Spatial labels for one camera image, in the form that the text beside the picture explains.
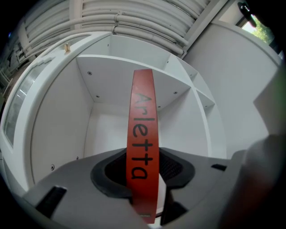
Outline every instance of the white wall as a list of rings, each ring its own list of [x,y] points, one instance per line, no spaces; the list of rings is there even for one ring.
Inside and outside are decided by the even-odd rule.
[[[76,59],[49,87],[34,123],[31,162],[35,183],[60,166],[84,157],[85,136],[93,100]]]
[[[84,157],[127,146],[129,107],[94,103],[85,139]]]
[[[199,103],[190,88],[159,112],[160,147],[208,156],[207,130]]]
[[[268,135],[253,102],[274,76],[278,61],[252,36],[238,27],[210,24],[184,58],[200,72],[219,108],[228,158]]]
[[[245,2],[244,0],[229,0],[224,7],[219,11],[215,19],[236,25],[243,14],[240,12],[237,4],[239,2]]]

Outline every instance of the red strap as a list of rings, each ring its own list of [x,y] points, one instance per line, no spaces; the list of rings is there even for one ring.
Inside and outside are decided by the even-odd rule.
[[[126,158],[127,187],[133,207],[154,223],[159,183],[159,141],[155,88],[152,70],[134,71]]]

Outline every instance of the white panel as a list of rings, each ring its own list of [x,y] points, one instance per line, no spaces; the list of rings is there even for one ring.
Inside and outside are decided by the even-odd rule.
[[[191,80],[186,70],[180,64],[176,56],[170,55],[168,61],[165,62],[165,67],[163,70],[172,75],[173,77],[177,78],[178,80],[185,82],[188,85],[191,85],[190,84]]]
[[[200,97],[200,100],[202,102],[202,107],[204,109],[214,105],[214,101],[212,101],[210,98],[208,98],[203,92],[201,92],[200,90],[196,89],[198,96]]]
[[[93,100],[78,69],[71,61],[47,91],[34,123],[31,161],[34,181],[82,158]]]
[[[93,45],[83,50],[80,55],[109,55],[110,37],[112,36],[108,36],[100,41],[95,42]]]
[[[159,118],[162,147],[208,156],[208,130],[192,88],[162,109]]]
[[[120,106],[129,106],[134,70],[151,68],[139,62],[103,55],[80,55],[77,62],[93,100]],[[156,103],[161,108],[189,88],[159,69],[153,69],[153,77]]]
[[[157,199],[157,213],[163,212],[164,203],[165,203],[165,196],[166,196],[166,184],[159,174],[159,188],[158,188],[158,199]]]
[[[86,134],[84,157],[126,147],[128,115],[129,106],[94,103]]]
[[[170,53],[147,42],[122,36],[111,37],[110,55],[163,69]]]
[[[203,94],[205,94],[210,100],[214,101],[213,96],[211,95],[209,87],[206,85],[203,77],[200,73],[197,73],[195,77],[192,78],[192,82],[196,89],[200,90]]]
[[[211,142],[211,154],[209,156],[226,159],[227,144],[218,106],[215,104],[214,106],[205,108],[205,114]]]
[[[147,42],[149,44],[152,44],[152,45],[155,45],[161,49],[164,49],[166,50],[167,52],[172,52],[170,49],[168,49],[167,47],[163,46],[163,45],[160,45],[158,43],[155,43],[153,41],[150,41],[150,40],[147,40],[147,39],[144,39],[144,38],[140,38],[140,37],[136,37],[136,36],[132,36],[132,35],[129,35],[129,34],[116,34],[117,36],[122,36],[122,37],[128,37],[128,38],[134,38],[134,39],[137,39],[139,41],[144,41],[144,42]]]
[[[193,77],[195,77],[197,75],[197,71],[190,66],[189,64],[187,64],[185,61],[183,61],[182,59],[178,58],[178,61],[181,63],[181,65],[183,66],[183,68],[185,69],[185,71],[187,72],[188,76],[193,79]]]
[[[214,20],[224,21],[228,24],[236,25],[243,17],[237,4],[240,0],[228,1],[220,12],[215,16]]]
[[[278,69],[270,47],[256,44],[254,36],[249,39],[237,26],[231,28],[208,26],[184,58],[200,72],[218,106],[228,158],[268,135],[253,102]]]

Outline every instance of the white shelving unit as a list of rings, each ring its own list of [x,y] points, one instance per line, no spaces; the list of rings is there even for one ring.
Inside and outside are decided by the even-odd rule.
[[[51,173],[51,164],[57,169],[77,157],[126,147],[132,79],[137,69],[153,72],[160,147],[226,158],[219,111],[194,68],[137,39],[109,32],[83,35],[71,45],[69,53],[62,49],[50,52],[70,39],[66,38],[35,60],[49,61],[49,67],[39,74],[26,95],[21,121],[16,124],[14,148],[5,134],[0,135],[3,156],[10,165],[17,165],[13,153],[27,161],[25,170],[31,175],[24,173],[26,180],[18,174],[18,168],[10,169],[24,190],[33,185],[28,180],[38,182]],[[159,193],[164,193],[164,184],[160,187]]]

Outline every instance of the black slot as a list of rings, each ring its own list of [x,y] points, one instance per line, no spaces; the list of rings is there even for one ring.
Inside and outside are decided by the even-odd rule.
[[[53,187],[43,198],[43,200],[37,205],[36,209],[41,214],[50,218],[66,192],[67,190],[64,188]]]
[[[217,169],[217,170],[221,170],[221,171],[225,171],[227,169],[227,166],[220,165],[220,164],[214,164],[211,167],[214,168],[214,169]]]

